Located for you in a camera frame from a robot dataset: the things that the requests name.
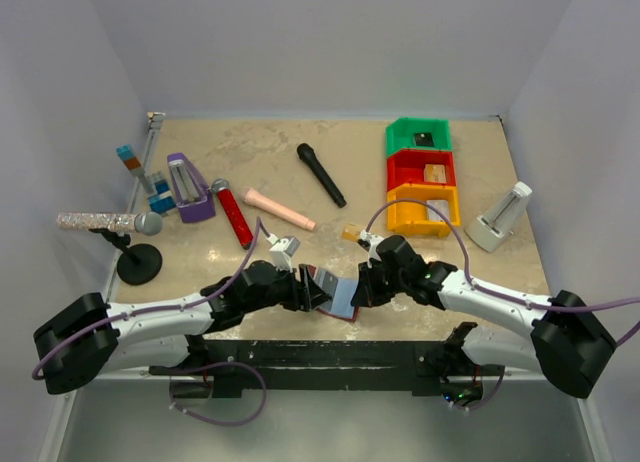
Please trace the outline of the red leather card holder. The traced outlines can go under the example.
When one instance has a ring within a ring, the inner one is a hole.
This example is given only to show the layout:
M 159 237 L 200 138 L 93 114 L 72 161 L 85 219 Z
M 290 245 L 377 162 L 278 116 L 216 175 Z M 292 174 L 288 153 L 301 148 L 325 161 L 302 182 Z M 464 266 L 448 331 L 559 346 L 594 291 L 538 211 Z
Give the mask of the red leather card holder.
M 329 296 L 330 299 L 316 308 L 317 312 L 339 320 L 355 322 L 358 309 L 351 304 L 358 281 L 356 279 L 338 277 L 321 267 L 310 267 L 313 281 Z

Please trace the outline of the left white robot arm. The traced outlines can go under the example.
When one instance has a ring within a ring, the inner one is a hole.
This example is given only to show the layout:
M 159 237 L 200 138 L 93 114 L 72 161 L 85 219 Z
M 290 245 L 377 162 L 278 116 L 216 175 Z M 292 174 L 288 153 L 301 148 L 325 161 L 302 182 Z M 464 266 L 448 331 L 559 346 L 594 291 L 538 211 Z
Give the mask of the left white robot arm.
M 259 260 L 172 300 L 119 304 L 85 294 L 34 332 L 39 361 L 31 376 L 51 395 L 71 392 L 102 372 L 132 367 L 137 345 L 144 347 L 143 364 L 195 374 L 208 351 L 190 338 L 233 328 L 247 314 L 276 305 L 311 312 L 330 301 L 313 272 L 306 264 L 286 270 Z

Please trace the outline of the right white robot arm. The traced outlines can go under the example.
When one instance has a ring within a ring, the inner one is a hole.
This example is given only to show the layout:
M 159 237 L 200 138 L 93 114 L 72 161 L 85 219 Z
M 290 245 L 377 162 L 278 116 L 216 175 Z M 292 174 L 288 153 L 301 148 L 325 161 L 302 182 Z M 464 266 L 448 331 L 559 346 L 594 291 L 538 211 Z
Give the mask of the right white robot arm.
M 427 262 L 402 236 L 362 232 L 368 253 L 358 267 L 354 307 L 378 307 L 404 294 L 421 306 L 468 314 L 496 325 L 472 327 L 445 351 L 447 366 L 467 374 L 484 365 L 542 374 L 555 388 L 579 399 L 590 396 L 617 349 L 592 309 L 577 295 L 519 294 L 469 281 L 465 272 L 441 261 Z

